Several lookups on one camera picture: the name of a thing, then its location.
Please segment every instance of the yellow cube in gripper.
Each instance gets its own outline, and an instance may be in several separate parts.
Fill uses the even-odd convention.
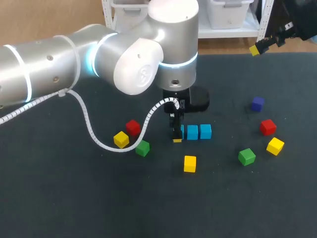
[[[119,132],[113,137],[114,143],[120,148],[123,149],[129,144],[129,136],[127,136],[123,131]]]
[[[196,172],[196,156],[185,156],[184,172]]]
[[[281,152],[281,150],[283,149],[284,144],[285,143],[283,141],[274,137],[268,144],[266,150],[268,152],[271,152],[273,155],[278,155],[279,152]]]
[[[259,52],[259,50],[258,50],[258,48],[257,48],[256,45],[251,46],[251,47],[249,48],[249,50],[250,50],[252,56],[257,56],[257,55],[260,54],[260,52]]]

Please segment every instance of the cyan cube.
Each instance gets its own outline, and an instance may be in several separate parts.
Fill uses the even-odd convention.
[[[211,139],[211,125],[210,124],[200,125],[200,139],[202,140]]]
[[[198,140],[198,126],[197,125],[187,126],[187,140]]]
[[[264,98],[255,97],[251,104],[251,109],[255,112],[260,112],[262,111],[263,105],[264,105]]]
[[[183,136],[183,139],[184,139],[184,125],[180,126],[180,130],[182,131],[182,136]]]

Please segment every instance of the plastic container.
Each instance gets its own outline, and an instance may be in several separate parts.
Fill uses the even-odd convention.
[[[111,0],[116,16],[117,32],[123,32],[138,25],[148,15],[147,0]]]
[[[241,28],[254,0],[208,0],[208,15],[212,29]]]

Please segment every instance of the cube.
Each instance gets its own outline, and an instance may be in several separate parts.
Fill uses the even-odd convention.
[[[263,135],[272,135],[276,131],[276,125],[272,120],[264,120],[261,123],[260,131],[262,131]]]
[[[268,152],[271,152],[273,155],[278,155],[279,152],[281,152],[281,150],[283,149],[284,144],[285,143],[283,141],[274,137],[268,144],[266,150]]]
[[[260,112],[262,111],[263,105],[264,105],[264,98],[255,97],[251,104],[251,109],[255,112]]]
[[[198,140],[198,126],[197,125],[187,126],[187,140]]]
[[[180,130],[182,131],[182,136],[183,136],[182,139],[184,139],[184,125],[180,126]]]
[[[150,151],[150,144],[144,140],[141,140],[140,144],[135,148],[135,153],[145,157]]]
[[[135,120],[129,121],[126,125],[126,130],[129,135],[131,136],[137,136],[141,133],[141,127],[140,124],[138,124]]]
[[[203,124],[200,125],[200,139],[211,139],[211,125]]]
[[[129,144],[129,136],[127,136],[123,131],[119,132],[113,137],[114,143],[120,148],[123,149]]]
[[[256,155],[253,153],[251,149],[246,149],[240,151],[238,159],[244,166],[247,166],[254,162],[254,160],[256,159]]]
[[[196,156],[185,156],[184,172],[188,172],[188,173],[196,172]]]

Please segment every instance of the black mat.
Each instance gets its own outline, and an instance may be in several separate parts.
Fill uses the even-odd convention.
[[[90,139],[70,95],[55,97],[0,126],[2,238],[312,238],[317,236],[317,54],[199,56],[197,84],[211,92],[211,141],[173,144],[162,110],[150,121],[146,158],[115,154]],[[129,97],[100,80],[81,82],[97,137],[143,121],[161,99],[153,85]],[[253,113],[254,96],[265,98]],[[5,113],[12,108],[1,111]],[[275,157],[262,120],[285,142]],[[257,158],[243,167],[238,152]],[[197,156],[195,174],[182,172]]]

